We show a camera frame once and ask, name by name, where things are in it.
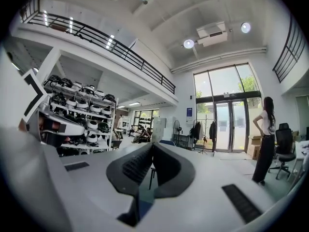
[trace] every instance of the blue sign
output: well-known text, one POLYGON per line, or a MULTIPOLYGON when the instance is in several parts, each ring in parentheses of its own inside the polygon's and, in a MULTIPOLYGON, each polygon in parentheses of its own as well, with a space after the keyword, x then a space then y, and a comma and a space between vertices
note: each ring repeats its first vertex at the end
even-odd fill
POLYGON ((187 117, 192 117, 192 107, 187 108, 187 117))

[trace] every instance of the chair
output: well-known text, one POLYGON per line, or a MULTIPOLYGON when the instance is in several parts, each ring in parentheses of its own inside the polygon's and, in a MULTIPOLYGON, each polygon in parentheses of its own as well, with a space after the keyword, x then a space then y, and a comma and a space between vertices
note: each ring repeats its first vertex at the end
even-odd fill
POLYGON ((173 141, 168 140, 161 140, 159 143, 175 146, 175 143, 173 141))
POLYGON ((288 170, 289 167, 285 166, 286 162, 293 161, 296 156, 291 153, 292 144, 293 144, 293 136, 292 131, 289 128, 286 128, 286 123, 279 125, 279 128, 283 128, 282 130, 279 129, 276 131, 276 138, 277 138, 277 149, 276 154, 279 157, 279 161, 281 162, 280 167, 269 168, 268 172, 271 169, 279 169, 276 179, 278 180, 278 175, 281 170, 288 173, 288 177, 290 176, 291 172, 288 170))
POLYGON ((119 149, 119 146, 120 146, 120 144, 121 144, 121 142, 122 141, 112 141, 112 150, 114 150, 114 149, 119 149))

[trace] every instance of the pipe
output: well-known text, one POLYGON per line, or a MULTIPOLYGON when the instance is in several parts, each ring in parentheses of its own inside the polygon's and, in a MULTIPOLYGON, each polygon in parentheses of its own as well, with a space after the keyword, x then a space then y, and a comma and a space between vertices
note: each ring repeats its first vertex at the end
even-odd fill
POLYGON ((225 59, 225 58, 232 58, 232 57, 239 57, 239 56, 246 56, 246 55, 250 55, 250 54, 265 53, 266 50, 267 50, 266 47, 260 47, 260 48, 253 48, 253 49, 246 49, 246 50, 223 53, 223 54, 220 54, 220 55, 199 59, 199 60, 191 62, 189 64, 182 65, 180 67, 172 69, 171 72, 173 74, 175 74, 175 73, 190 70, 190 69, 199 67, 202 64, 214 62, 214 61, 217 61, 217 60, 222 60, 222 59, 225 59))

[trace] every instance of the fan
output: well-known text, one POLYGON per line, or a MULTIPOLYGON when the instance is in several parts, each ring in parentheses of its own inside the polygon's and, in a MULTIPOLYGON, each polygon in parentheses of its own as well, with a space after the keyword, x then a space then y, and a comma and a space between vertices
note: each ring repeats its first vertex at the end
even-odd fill
POLYGON ((182 128, 180 127, 180 123, 178 120, 175 120, 174 126, 173 126, 173 133, 178 134, 178 139, 177 139, 177 147, 179 147, 179 134, 182 128))

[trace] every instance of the glass door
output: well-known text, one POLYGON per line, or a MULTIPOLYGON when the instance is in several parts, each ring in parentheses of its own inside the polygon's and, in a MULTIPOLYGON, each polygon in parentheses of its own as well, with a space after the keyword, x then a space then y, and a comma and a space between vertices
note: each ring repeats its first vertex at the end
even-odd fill
POLYGON ((241 152, 247 145, 247 103, 245 100, 216 102, 216 151, 241 152))

